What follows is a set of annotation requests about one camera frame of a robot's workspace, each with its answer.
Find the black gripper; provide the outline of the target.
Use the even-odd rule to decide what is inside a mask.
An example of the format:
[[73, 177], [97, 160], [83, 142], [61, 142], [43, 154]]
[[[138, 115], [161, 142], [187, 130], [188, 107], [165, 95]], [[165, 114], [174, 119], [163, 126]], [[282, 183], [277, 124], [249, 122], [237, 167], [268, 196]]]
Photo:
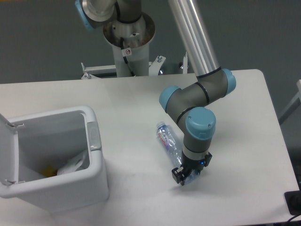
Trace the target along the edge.
[[181, 167], [172, 169], [172, 177], [176, 183], [180, 185], [185, 185], [186, 178], [196, 171], [198, 174], [203, 170], [204, 167], [207, 167], [210, 163], [212, 155], [210, 152], [206, 153], [204, 158], [201, 160], [192, 160], [189, 159], [184, 153], [182, 153], [182, 164]]

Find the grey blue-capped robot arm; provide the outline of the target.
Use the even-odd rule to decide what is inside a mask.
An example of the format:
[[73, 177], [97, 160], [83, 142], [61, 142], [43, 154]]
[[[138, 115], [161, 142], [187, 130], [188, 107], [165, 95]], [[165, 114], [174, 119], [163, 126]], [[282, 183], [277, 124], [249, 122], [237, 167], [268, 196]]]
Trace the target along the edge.
[[[182, 69], [175, 77], [188, 75], [191, 81], [185, 86], [171, 84], [158, 99], [182, 134], [181, 148], [176, 148], [165, 126], [159, 126], [157, 133], [173, 160], [174, 180], [184, 185], [210, 164], [216, 117], [207, 107], [230, 94], [236, 88], [236, 78], [218, 63], [196, 2], [170, 0], [168, 5], [186, 50]], [[77, 0], [75, 7], [87, 29], [102, 28], [112, 47], [118, 77], [159, 76], [159, 61], [149, 59], [155, 23], [143, 12], [141, 1]]]

